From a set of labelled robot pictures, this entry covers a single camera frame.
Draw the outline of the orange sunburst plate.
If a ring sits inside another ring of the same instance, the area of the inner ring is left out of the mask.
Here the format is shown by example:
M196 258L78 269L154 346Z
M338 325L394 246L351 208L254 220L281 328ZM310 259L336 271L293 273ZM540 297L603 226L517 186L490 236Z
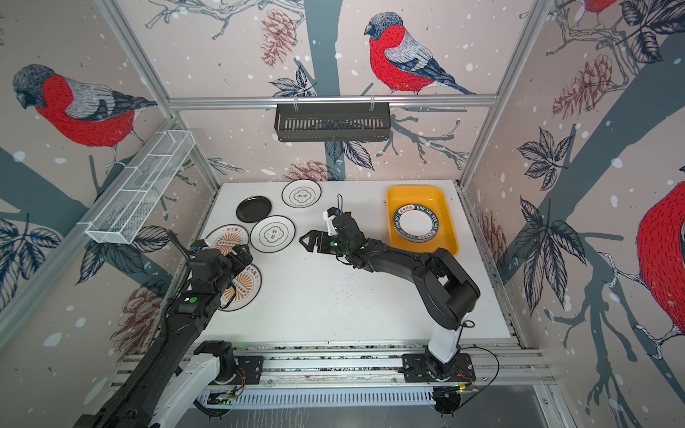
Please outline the orange sunburst plate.
M216 228L204 240L208 246L218 249L223 255L228 255L237 245L249 244L249 235L243 226L228 224Z
M232 285L223 292L219 310L232 312L246 307L256 298L261 287L262 273L255 265L250 264L233 279Z

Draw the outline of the white plate grey emblem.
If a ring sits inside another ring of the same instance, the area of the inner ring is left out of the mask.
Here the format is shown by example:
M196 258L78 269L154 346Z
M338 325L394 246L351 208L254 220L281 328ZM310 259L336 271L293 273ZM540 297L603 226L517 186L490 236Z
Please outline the white plate grey emblem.
M278 253L292 244L295 233L292 219L281 215L269 216L254 225L250 244L260 253Z

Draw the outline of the small black plate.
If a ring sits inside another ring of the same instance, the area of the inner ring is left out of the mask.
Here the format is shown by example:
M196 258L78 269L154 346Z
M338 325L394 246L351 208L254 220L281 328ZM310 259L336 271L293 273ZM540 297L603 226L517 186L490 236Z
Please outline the small black plate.
M235 209L235 215L244 223L257 223L269 217L272 211L272 203L263 195L251 196L241 201Z

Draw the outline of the green rim plate back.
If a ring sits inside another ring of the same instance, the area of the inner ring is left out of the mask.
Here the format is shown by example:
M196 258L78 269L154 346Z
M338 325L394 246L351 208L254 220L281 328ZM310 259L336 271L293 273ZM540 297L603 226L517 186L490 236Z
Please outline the green rim plate back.
M421 244L432 241L440 228L437 215L425 205L416 203L398 208L392 216L392 225L402 239Z

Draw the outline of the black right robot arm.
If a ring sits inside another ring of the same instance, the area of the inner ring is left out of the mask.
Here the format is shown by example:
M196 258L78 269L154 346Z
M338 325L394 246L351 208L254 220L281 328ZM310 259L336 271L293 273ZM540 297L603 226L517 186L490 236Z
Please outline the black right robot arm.
M456 364L461 333L481 297L476 282L446 249L432 253L401 250L367 238L351 212L331 208L324 215L326 230L310 230L299 238L309 253L329 254L354 269L382 273L415 285L433 333L427 360L445 372Z

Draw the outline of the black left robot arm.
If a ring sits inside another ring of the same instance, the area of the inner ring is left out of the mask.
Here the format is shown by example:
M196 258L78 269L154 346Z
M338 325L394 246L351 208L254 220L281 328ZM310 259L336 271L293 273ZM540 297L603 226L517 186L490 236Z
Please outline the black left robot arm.
M161 320L161 333L128 380L94 415L82 415L76 427L149 427L153 412L178 365L219 309L233 279L253 262L249 247L237 245L224 255L204 248L189 262L185 290Z

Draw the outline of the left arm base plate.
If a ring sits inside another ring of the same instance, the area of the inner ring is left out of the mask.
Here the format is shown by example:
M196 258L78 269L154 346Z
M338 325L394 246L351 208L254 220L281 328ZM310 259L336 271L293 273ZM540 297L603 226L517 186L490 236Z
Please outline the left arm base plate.
M238 356L227 362L219 362L216 385L258 385L262 379L264 358L262 356Z

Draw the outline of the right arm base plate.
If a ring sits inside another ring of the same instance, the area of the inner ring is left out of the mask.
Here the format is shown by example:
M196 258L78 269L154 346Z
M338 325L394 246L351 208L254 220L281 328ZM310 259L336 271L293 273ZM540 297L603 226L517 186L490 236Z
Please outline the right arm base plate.
M471 357L459 352L449 362L442 363L430 352L403 354L398 370L406 383L474 383L476 374Z

